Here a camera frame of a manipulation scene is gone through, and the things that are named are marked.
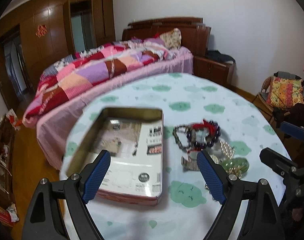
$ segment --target metal screw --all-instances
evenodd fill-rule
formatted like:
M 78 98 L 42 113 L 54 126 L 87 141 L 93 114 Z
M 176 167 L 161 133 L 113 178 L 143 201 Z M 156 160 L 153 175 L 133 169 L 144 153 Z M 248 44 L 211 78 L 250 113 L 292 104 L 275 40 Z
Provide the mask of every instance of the metal screw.
M 297 197 L 301 196 L 301 189 L 300 188 L 296 189 L 296 196 Z
M 237 176 L 234 175 L 234 174 L 230 174 L 229 179 L 232 180 L 232 181 L 235 181 L 237 179 Z
M 262 185 L 268 185 L 268 181 L 266 179 L 260 179 Z
M 79 178 L 79 175 L 77 173 L 72 174 L 71 179 L 77 180 Z
M 47 183 L 47 178 L 42 178 L 41 181 L 39 183 L 41 183 L 42 185 Z

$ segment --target round table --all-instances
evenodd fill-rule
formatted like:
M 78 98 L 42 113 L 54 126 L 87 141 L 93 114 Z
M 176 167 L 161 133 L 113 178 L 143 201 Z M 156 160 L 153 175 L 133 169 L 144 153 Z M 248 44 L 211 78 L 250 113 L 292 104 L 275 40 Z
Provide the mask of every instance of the round table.
M 117 203 L 100 197 L 87 204 L 97 228 L 106 240 L 138 239 L 203 239 L 221 205 L 212 200 L 204 188 L 199 171 L 186 171 L 181 165 L 182 151 L 175 144 L 175 125 L 215 120 L 230 138 L 236 157 L 245 157 L 250 168 L 242 179 L 257 182 L 268 180 L 279 204 L 285 186 L 282 177 L 261 163 L 261 149 L 270 147 L 289 158 L 286 149 L 260 111 L 234 92 L 209 80 L 185 73 L 161 74 L 141 79 L 96 98 L 84 108 L 67 139 L 60 179 L 77 145 L 99 112 L 107 106 L 157 107 L 164 112 L 163 193 L 157 206 Z M 199 190 L 194 205 L 178 201 L 178 185 Z M 230 239 L 236 239 L 241 229 L 247 201 L 243 201 Z M 65 223 L 71 239 L 78 239 L 65 205 Z

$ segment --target wooden bed frame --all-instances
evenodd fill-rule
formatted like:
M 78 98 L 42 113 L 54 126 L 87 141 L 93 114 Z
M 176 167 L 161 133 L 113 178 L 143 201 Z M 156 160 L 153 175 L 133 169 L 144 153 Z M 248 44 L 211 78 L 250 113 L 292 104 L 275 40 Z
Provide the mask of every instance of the wooden bed frame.
M 124 29 L 122 40 L 127 41 L 132 37 L 151 38 L 156 33 L 161 34 L 179 28 L 182 35 L 181 45 L 188 48 L 194 56 L 204 57 L 211 27 L 202 22 L 203 18 L 196 17 L 167 17 L 132 22 L 128 24 L 129 28 Z

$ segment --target pillow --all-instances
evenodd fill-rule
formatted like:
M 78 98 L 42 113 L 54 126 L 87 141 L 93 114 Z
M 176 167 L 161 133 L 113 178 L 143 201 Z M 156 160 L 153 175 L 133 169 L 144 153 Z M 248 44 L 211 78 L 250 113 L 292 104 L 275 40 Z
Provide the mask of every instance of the pillow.
M 154 42 L 154 43 L 160 44 L 160 45 L 162 45 L 162 46 L 165 47 L 164 41 L 161 40 L 160 38 L 147 38 L 147 39 L 144 40 L 144 42 L 145 42 L 145 41 Z
M 297 103 L 303 102 L 302 79 L 284 79 L 272 76 L 267 104 L 281 110 L 288 110 Z
M 167 49 L 179 49 L 181 47 L 181 38 L 181 31 L 178 28 L 160 35 L 160 39 L 164 41 Z

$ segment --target blue gripper pad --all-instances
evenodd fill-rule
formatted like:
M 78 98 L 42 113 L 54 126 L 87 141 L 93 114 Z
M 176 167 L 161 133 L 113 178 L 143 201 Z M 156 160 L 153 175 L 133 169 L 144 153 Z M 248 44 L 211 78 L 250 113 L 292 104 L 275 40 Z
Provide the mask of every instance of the blue gripper pad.
M 108 151 L 106 151 L 103 157 L 100 159 L 100 162 L 94 168 L 88 180 L 85 182 L 84 194 L 82 196 L 82 200 L 84 204 L 87 204 L 90 200 L 92 200 L 95 197 L 107 173 L 107 170 L 110 167 L 110 164 L 111 164 L 111 154 Z
M 226 197 L 223 193 L 223 183 L 202 152 L 197 154 L 196 161 L 212 197 L 223 205 L 226 201 Z
M 300 141 L 304 140 L 304 128 L 296 126 L 292 123 L 282 122 L 280 124 L 280 130 Z

